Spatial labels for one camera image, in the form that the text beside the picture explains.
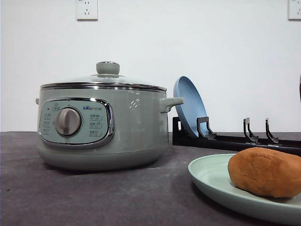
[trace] light green plate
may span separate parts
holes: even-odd
[[[228,161],[233,155],[217,154],[193,160],[188,170],[196,186],[209,198],[236,212],[262,220],[300,226],[301,194],[294,198],[269,198],[235,187],[228,174]]]

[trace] brand logo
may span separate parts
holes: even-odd
[[[89,107],[89,106],[83,106],[84,110],[97,110],[100,111],[102,108],[101,107]]]

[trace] plate rack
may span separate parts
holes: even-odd
[[[217,135],[209,127],[209,117],[200,117],[196,119],[198,138],[191,138],[182,124],[179,128],[179,122],[179,117],[173,118],[173,145],[232,151],[242,151],[250,147],[264,147],[301,156],[301,141],[279,139],[273,136],[269,130],[268,118],[265,121],[266,138],[259,138],[254,135],[250,129],[250,118],[245,118],[243,121],[244,137]],[[201,123],[206,123],[208,134],[202,133]]]

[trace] control panel label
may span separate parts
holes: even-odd
[[[64,108],[76,110],[81,117],[77,133],[62,136],[55,129],[55,118]],[[108,132],[108,112],[101,102],[86,100],[55,100],[46,102],[41,111],[39,132],[50,142],[68,144],[87,144],[99,141]]]

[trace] control dial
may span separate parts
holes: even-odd
[[[60,110],[55,118],[56,131],[64,136],[76,133],[81,126],[80,114],[73,108]]]

